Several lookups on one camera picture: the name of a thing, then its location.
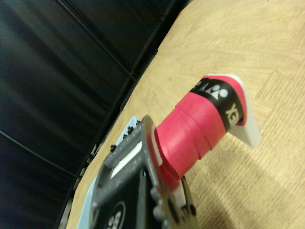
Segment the white logo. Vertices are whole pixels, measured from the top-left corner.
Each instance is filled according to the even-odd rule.
[[[115,216],[111,216],[108,221],[108,228],[107,229],[117,229],[120,223],[121,211],[118,211]]]
[[[229,120],[230,126],[233,126],[233,125],[235,125],[238,122],[239,114],[238,114],[238,110],[236,108],[236,104],[235,103],[233,103],[231,109],[227,110],[225,113],[228,116],[228,120]]]
[[[123,201],[118,202],[110,213],[105,229],[121,229],[124,223],[126,206]]]
[[[205,83],[200,89],[199,91],[201,92],[205,92],[210,94],[211,96],[213,96],[216,100],[218,100],[218,95],[220,95],[220,97],[225,98],[228,96],[228,91],[226,89],[221,89],[220,90],[220,86],[218,84],[210,87],[209,89],[207,89],[205,91],[205,89],[207,88],[209,84]]]

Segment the black curtain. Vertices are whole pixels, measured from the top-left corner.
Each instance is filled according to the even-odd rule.
[[[57,228],[183,1],[0,0],[0,227]]]

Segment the wooden floor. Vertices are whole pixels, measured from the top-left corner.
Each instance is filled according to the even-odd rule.
[[[133,115],[155,125],[209,73],[244,81],[263,141],[227,134],[186,174],[199,228],[305,229],[305,1],[195,0],[179,15],[74,198],[87,190]]]

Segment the black sticker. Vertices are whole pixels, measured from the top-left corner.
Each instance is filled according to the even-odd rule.
[[[125,203],[118,202],[112,209],[104,229],[121,229],[125,219]]]
[[[218,110],[226,131],[244,118],[241,102],[234,89],[225,81],[203,78],[191,92],[210,100]]]

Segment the white plastic tab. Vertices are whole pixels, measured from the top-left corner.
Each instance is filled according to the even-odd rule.
[[[179,208],[182,208],[186,205],[186,198],[181,180],[179,181],[178,186],[173,191],[173,195],[175,196],[176,204]]]
[[[243,142],[247,143],[252,148],[256,147],[262,141],[262,136],[259,132],[259,128],[250,103],[250,98],[243,81],[237,75],[234,74],[209,74],[209,75],[230,77],[236,80],[242,87],[246,101],[247,120],[244,125],[232,126],[229,132],[233,134],[235,137],[242,140]]]
[[[118,164],[114,167],[110,179],[112,179],[131,159],[136,156],[142,149],[142,141],[140,141]]]

